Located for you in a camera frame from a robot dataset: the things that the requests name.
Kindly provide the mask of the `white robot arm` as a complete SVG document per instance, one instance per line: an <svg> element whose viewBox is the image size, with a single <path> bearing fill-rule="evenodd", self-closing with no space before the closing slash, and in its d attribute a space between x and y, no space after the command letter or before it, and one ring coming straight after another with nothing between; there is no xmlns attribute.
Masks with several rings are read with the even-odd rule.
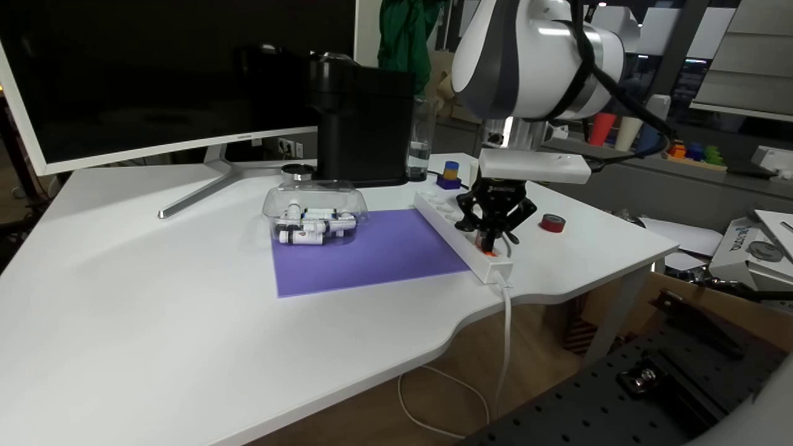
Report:
<svg viewBox="0 0 793 446"><path fill-rule="evenodd" d="M598 80L616 80L625 45L610 30L572 22L572 0L481 0L454 61L455 98L477 118L525 118L543 128L553 118L586 118L611 95ZM499 238L536 212L528 181L585 184L593 168L579 154L539 149L539 133L510 133L477 154L477 173L458 199L458 230L487 252Z"/></svg>

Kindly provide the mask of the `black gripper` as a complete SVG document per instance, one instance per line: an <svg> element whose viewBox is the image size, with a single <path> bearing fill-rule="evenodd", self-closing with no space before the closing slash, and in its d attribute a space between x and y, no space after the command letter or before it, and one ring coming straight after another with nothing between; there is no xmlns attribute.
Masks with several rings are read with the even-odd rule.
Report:
<svg viewBox="0 0 793 446"><path fill-rule="evenodd" d="M522 181L494 181L477 179L458 204L463 217L455 221L455 229L463 234L477 230L481 217L474 208L481 208L486 215L505 215L503 235L510 242L521 242L512 234L521 222L525 222L536 212L536 204L525 199Z"/></svg>

